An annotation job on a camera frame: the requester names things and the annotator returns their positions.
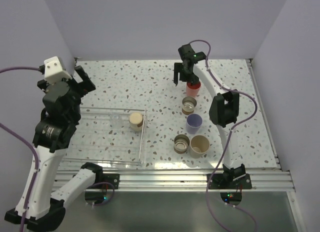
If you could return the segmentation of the steel cup with cork base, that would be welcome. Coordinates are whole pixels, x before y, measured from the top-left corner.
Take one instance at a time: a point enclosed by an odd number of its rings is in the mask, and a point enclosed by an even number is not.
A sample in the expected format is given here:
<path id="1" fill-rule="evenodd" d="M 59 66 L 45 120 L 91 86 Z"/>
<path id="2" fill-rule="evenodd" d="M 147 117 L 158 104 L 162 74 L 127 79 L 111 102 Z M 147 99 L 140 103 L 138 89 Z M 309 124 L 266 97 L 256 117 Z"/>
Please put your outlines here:
<path id="1" fill-rule="evenodd" d="M 143 129 L 144 117 L 140 112 L 133 112 L 129 116 L 129 126 L 135 132 L 141 132 Z"/>

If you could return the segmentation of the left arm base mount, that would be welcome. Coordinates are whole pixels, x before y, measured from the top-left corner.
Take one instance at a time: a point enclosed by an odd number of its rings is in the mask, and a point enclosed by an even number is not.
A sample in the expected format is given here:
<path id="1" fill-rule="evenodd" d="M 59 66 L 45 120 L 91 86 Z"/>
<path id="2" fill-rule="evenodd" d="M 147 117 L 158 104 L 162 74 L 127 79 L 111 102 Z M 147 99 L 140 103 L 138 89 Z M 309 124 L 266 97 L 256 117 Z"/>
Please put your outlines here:
<path id="1" fill-rule="evenodd" d="M 89 189 L 114 189 L 119 188 L 120 175 L 118 173 L 104 173 Z"/>

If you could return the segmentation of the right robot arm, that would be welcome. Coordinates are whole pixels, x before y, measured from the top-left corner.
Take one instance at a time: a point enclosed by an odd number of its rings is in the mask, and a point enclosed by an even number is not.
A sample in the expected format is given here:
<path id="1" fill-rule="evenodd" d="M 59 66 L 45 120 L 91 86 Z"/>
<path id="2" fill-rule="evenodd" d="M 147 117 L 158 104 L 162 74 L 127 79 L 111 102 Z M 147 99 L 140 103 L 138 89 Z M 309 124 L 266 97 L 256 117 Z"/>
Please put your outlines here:
<path id="1" fill-rule="evenodd" d="M 196 89 L 203 84 L 212 97 L 209 108 L 209 119 L 217 126 L 223 147 L 223 173 L 220 184 L 227 188 L 235 188 L 241 178 L 246 176 L 246 169 L 239 152 L 237 135 L 231 130 L 239 115 L 240 95 L 224 89 L 223 83 L 213 79 L 213 73 L 202 71 L 196 64 L 207 59 L 204 52 L 195 52 L 191 44 L 182 45 L 178 49 L 182 62 L 174 64 L 173 82 L 186 82 L 188 87 Z"/>

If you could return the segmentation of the purple plastic cup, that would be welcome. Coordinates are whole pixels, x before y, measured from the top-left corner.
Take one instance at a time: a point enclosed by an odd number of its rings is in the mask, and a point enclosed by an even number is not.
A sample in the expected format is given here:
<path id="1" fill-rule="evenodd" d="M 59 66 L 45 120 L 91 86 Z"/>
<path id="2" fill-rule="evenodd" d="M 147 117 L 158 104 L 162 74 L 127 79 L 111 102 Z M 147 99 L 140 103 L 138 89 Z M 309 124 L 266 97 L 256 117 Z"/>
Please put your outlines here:
<path id="1" fill-rule="evenodd" d="M 186 131 L 189 134 L 196 134 L 203 124 L 203 119 L 199 114 L 193 113 L 186 118 Z"/>

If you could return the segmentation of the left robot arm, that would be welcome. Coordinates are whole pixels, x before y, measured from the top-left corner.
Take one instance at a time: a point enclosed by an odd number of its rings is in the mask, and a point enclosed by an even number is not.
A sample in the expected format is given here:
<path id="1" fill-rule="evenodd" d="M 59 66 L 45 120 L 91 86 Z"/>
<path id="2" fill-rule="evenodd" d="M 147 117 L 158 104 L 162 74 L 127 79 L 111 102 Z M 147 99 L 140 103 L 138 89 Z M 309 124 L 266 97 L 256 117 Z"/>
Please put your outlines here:
<path id="1" fill-rule="evenodd" d="M 82 79 L 77 82 L 63 69 L 57 69 L 50 78 L 51 65 L 38 68 L 44 79 L 37 87 L 44 92 L 40 122 L 35 127 L 32 143 L 28 143 L 5 125 L 1 127 L 27 145 L 33 154 L 25 189 L 17 206 L 5 214 L 5 221 L 33 232 L 52 232 L 62 223 L 67 207 L 85 189 L 99 188 L 104 176 L 101 166 L 87 162 L 78 173 L 60 189 L 53 191 L 58 167 L 66 155 L 71 138 L 81 120 L 82 98 L 96 89 L 83 67 L 74 70 Z"/>

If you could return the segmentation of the clear glass cup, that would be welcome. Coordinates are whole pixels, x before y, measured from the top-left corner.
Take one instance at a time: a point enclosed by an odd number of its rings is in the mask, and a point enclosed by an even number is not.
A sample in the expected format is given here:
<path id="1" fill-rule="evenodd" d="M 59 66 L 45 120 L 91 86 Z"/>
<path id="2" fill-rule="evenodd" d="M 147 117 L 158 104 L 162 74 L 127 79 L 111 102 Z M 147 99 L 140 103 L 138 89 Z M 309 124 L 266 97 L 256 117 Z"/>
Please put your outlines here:
<path id="1" fill-rule="evenodd" d="M 112 128 L 121 127 L 123 125 L 121 114 L 117 112 L 111 112 L 109 114 L 109 123 Z"/>

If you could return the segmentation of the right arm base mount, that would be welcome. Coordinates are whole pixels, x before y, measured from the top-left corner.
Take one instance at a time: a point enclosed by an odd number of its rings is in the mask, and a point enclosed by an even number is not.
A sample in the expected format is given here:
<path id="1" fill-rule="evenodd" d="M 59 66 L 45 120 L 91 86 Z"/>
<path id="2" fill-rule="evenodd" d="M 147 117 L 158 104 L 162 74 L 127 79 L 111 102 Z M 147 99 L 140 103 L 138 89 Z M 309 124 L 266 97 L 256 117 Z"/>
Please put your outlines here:
<path id="1" fill-rule="evenodd" d="M 212 178 L 210 178 L 211 174 L 207 174 L 207 182 L 209 182 L 210 190 L 236 190 L 236 189 L 245 189 L 250 190 L 253 188 L 251 177 L 248 173 L 245 176 L 233 180 L 231 182 L 226 181 L 223 178 L 222 173 L 215 173 Z"/>

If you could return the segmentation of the pink plastic cup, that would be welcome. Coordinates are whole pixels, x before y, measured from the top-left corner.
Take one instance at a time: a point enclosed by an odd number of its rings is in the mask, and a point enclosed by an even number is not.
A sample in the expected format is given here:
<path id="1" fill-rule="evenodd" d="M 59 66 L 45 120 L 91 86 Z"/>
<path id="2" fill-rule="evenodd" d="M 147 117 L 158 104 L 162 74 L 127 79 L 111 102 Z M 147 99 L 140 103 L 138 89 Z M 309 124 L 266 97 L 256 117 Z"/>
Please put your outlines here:
<path id="1" fill-rule="evenodd" d="M 190 82 L 188 82 L 186 84 L 186 95 L 188 97 L 196 97 L 199 93 L 200 88 L 201 88 L 200 81 L 196 84 L 191 84 Z"/>

